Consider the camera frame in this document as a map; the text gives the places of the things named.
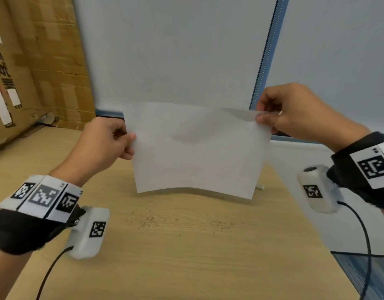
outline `white paper sheet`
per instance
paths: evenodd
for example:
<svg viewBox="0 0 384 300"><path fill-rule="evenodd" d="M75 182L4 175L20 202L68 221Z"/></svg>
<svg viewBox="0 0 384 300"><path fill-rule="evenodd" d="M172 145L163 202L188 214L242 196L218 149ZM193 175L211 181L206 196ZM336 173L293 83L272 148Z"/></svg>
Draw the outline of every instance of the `white paper sheet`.
<svg viewBox="0 0 384 300"><path fill-rule="evenodd" d="M271 133L258 111L171 103L124 106L127 131L136 133L137 192L200 188L251 199Z"/></svg>

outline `table surface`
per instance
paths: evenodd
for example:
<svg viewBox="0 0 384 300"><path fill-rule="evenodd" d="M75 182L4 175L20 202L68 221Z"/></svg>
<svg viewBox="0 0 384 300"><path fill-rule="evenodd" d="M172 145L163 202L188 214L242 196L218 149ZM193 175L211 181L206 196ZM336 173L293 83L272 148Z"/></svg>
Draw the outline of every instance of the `table surface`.
<svg viewBox="0 0 384 300"><path fill-rule="evenodd" d="M46 174L79 131L44 127L0 151L0 201L31 174ZM201 190L136 194L131 162L84 186L80 205L109 208L100 253L64 255L41 300L358 299L358 294L270 166L253 200ZM34 300L69 231L35 252L8 300Z"/></svg>

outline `person's right hand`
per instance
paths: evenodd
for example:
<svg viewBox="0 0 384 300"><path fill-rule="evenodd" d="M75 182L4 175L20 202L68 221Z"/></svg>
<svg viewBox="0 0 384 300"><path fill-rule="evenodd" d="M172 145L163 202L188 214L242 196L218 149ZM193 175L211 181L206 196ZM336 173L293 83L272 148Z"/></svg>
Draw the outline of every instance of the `person's right hand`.
<svg viewBox="0 0 384 300"><path fill-rule="evenodd" d="M291 137L320 142L335 152L370 133L299 83L267 87L256 110L271 112L257 116L256 122L272 127L272 133L282 131Z"/></svg>

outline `cardboard box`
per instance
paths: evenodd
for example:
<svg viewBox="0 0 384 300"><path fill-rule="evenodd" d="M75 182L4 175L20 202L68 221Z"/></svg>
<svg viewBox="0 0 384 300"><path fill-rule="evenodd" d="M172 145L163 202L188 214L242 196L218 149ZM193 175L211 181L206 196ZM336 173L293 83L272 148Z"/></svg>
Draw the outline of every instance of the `cardboard box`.
<svg viewBox="0 0 384 300"><path fill-rule="evenodd" d="M0 144L53 114L82 130L95 107L71 0L0 0Z"/></svg>

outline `person's left hand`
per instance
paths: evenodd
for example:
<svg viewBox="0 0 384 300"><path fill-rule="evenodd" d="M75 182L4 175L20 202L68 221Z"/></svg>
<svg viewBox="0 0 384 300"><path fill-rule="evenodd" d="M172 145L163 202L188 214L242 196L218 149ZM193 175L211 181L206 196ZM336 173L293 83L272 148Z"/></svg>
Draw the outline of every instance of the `person's left hand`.
<svg viewBox="0 0 384 300"><path fill-rule="evenodd" d="M123 120L96 117L85 126L64 162L49 175L81 186L117 158L131 160L135 152L129 145L135 139L134 133L127 133Z"/></svg>

